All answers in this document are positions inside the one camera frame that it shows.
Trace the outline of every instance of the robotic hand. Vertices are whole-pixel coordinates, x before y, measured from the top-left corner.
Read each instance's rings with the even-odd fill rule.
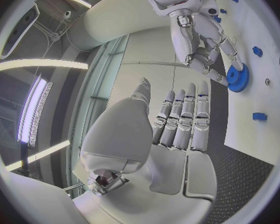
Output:
[[[175,93],[169,91],[162,104],[160,113],[152,125],[153,144],[187,150],[194,129],[191,150],[205,152],[209,133],[209,94],[204,81],[198,89],[197,112],[194,118],[195,85],[190,83],[187,92],[180,90],[175,99]]]
[[[88,131],[81,162],[91,174],[89,188],[103,195],[125,184],[147,161],[152,128],[148,120],[150,83],[142,78],[133,94],[101,114]]]
[[[218,15],[215,0],[148,0],[156,13],[170,17],[171,39],[180,62],[199,73],[228,86],[226,77],[210,68],[221,48],[231,60],[232,83],[237,82],[234,92],[244,90],[249,81],[248,67],[242,63],[236,48],[212,16]],[[200,38],[209,47],[199,47]]]

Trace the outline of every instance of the blue gear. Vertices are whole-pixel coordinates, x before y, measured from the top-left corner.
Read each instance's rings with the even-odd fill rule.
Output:
[[[231,66],[227,72],[227,81],[229,83],[228,88],[233,92],[243,91],[248,83],[250,78],[250,72],[248,66],[243,63],[243,70],[238,71],[234,66]]]

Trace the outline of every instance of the white wall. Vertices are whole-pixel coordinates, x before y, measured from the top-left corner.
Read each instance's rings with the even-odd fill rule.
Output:
[[[127,49],[115,80],[108,107],[132,94],[141,77],[151,84],[150,123],[159,113],[161,104],[169,90],[186,89],[189,83],[199,87],[208,78],[189,68],[174,67],[176,60],[170,37],[170,28],[161,27],[135,32],[130,35]]]

